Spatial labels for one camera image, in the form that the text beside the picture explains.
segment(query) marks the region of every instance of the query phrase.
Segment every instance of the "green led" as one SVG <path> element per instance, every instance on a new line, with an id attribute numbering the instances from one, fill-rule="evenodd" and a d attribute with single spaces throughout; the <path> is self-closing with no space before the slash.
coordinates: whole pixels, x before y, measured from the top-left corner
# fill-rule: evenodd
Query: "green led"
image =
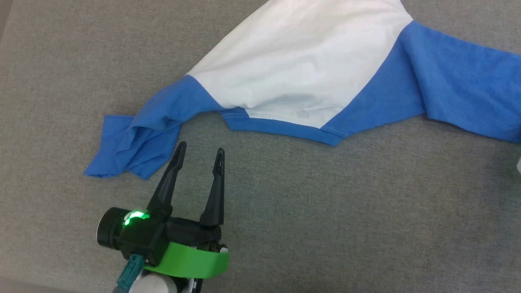
<path id="1" fill-rule="evenodd" d="M 148 219 L 148 218 L 150 218 L 150 216 L 148 214 L 145 214 L 140 211 L 133 211 L 130 214 L 128 214 L 127 217 L 125 217 L 125 218 L 127 218 L 127 219 L 125 220 L 125 222 L 123 222 L 123 227 L 130 224 L 130 219 L 132 219 L 132 218 Z"/>

